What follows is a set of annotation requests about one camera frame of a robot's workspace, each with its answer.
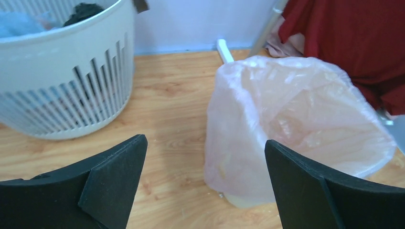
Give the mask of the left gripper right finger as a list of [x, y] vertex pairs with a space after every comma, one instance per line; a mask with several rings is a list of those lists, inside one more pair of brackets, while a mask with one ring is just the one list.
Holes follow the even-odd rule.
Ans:
[[404, 228], [403, 188], [345, 174], [275, 140], [265, 156], [283, 228]]

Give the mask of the beige plastic trash bin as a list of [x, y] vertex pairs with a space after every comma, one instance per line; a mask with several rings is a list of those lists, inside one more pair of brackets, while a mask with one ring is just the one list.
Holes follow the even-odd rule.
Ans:
[[271, 195], [270, 198], [265, 199], [247, 199], [227, 193], [222, 194], [230, 204], [237, 208], [253, 208], [264, 204], [274, 203], [276, 201], [274, 195]]

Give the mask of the pink plastic trash bag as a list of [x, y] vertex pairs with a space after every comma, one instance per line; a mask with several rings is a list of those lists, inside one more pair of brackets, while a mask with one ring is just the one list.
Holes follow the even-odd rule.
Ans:
[[204, 180], [247, 199], [274, 195], [265, 144], [274, 139], [365, 178], [396, 143], [347, 73], [317, 58], [253, 56], [222, 65], [207, 107]]

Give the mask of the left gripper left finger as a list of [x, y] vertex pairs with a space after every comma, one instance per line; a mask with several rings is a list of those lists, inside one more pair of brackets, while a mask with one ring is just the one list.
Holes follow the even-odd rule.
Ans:
[[124, 229], [148, 141], [135, 135], [102, 153], [29, 180], [0, 184], [3, 229]]

